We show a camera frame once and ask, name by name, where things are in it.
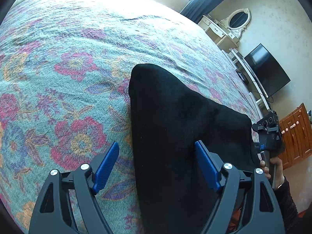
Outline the person right forearm dark sleeve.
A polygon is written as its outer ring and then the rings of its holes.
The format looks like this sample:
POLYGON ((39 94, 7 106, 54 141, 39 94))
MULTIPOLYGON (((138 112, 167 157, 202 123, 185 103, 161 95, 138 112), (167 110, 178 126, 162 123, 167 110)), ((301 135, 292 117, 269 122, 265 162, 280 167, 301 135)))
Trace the person right forearm dark sleeve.
POLYGON ((290 193, 290 185, 285 178, 282 185, 274 190, 278 205, 284 221, 285 233, 292 233, 295 226, 299 223, 297 207, 290 193))

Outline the person right hand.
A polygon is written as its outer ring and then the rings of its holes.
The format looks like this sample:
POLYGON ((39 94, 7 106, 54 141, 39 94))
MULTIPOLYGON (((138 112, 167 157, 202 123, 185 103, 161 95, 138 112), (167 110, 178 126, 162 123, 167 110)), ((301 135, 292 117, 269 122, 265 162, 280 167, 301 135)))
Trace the person right hand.
POLYGON ((274 181, 274 190, 277 190, 284 184, 285 177, 283 173, 283 163, 282 160, 276 156, 270 159, 270 166, 273 167, 273 175, 271 175, 271 169, 265 166, 265 161, 260 161, 260 168, 263 170, 265 176, 270 180, 273 178, 274 181))

